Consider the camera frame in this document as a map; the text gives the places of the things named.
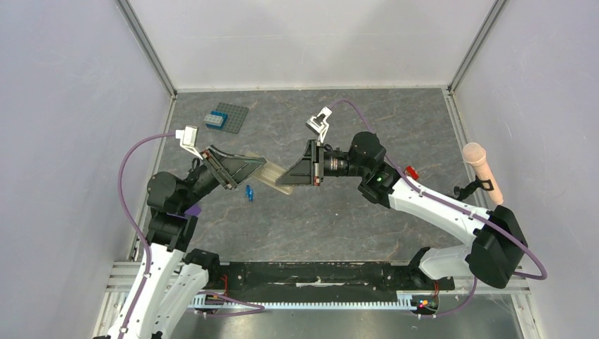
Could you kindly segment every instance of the black mounting base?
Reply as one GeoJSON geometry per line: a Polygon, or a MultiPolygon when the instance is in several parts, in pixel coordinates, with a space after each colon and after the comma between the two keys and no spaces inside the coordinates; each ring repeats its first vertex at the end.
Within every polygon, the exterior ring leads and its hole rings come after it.
{"type": "MultiPolygon", "coordinates": [[[[227,276],[230,297],[253,302],[396,302],[398,290],[434,289],[417,268],[376,261],[231,262],[220,266],[220,275],[227,276]]],[[[453,279],[439,286],[455,289],[453,279]]],[[[224,290],[225,284],[206,288],[224,290]]]]}

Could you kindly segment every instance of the lego brick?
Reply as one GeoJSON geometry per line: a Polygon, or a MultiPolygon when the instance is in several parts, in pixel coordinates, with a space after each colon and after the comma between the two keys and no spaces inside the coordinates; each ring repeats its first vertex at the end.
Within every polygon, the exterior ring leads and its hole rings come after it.
{"type": "Polygon", "coordinates": [[[204,118],[204,123],[206,123],[206,127],[211,129],[220,129],[222,130],[224,125],[227,123],[228,114],[212,111],[210,114],[207,114],[204,118]]]}

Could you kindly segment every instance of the enclosure wall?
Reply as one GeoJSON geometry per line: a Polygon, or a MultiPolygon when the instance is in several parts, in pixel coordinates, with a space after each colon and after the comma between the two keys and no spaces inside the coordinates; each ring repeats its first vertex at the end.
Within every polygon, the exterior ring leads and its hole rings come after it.
{"type": "Polygon", "coordinates": [[[113,1],[2,1],[0,44],[0,337],[91,338],[170,99],[113,1]]]}
{"type": "Polygon", "coordinates": [[[596,335],[597,15],[595,1],[510,1],[456,93],[470,139],[487,149],[505,204],[547,265],[549,279],[530,282],[547,338],[596,335]]]}
{"type": "Polygon", "coordinates": [[[175,87],[446,85],[493,0],[131,0],[175,87]]]}

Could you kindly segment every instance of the metal frame edge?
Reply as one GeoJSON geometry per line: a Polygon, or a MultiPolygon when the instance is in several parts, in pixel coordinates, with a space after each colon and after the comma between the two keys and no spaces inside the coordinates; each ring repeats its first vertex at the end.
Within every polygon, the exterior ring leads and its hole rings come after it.
{"type": "Polygon", "coordinates": [[[129,27],[135,35],[139,45],[141,46],[141,49],[148,57],[150,64],[152,64],[152,67],[154,68],[154,71],[156,71],[160,82],[169,95],[174,97],[177,94],[177,89],[170,80],[170,77],[168,76],[165,67],[162,65],[162,62],[160,62],[160,58],[158,57],[158,54],[152,46],[148,35],[143,29],[143,26],[141,25],[137,15],[135,14],[131,2],[129,2],[129,0],[116,0],[116,3],[121,10],[121,13],[123,13],[123,17],[125,17],[125,20],[129,24],[129,27]]]}
{"type": "Polygon", "coordinates": [[[454,93],[460,85],[460,83],[462,82],[462,80],[464,79],[464,75],[470,68],[470,65],[474,61],[478,52],[480,51],[482,44],[489,36],[489,32],[493,28],[493,25],[497,21],[497,18],[502,13],[508,1],[509,0],[495,0],[493,6],[491,6],[491,9],[489,10],[487,17],[482,22],[482,25],[480,26],[478,33],[476,33],[476,36],[474,37],[474,40],[472,41],[470,48],[468,48],[468,51],[466,52],[464,59],[462,60],[460,66],[458,67],[458,70],[456,71],[456,74],[453,76],[451,82],[449,83],[450,93],[454,93]]]}

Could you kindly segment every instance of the small blue toy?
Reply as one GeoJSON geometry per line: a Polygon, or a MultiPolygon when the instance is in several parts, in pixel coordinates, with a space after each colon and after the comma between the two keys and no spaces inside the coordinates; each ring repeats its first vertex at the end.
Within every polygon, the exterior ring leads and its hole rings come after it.
{"type": "Polygon", "coordinates": [[[254,190],[249,185],[245,186],[245,196],[250,200],[254,201],[254,190]]]}

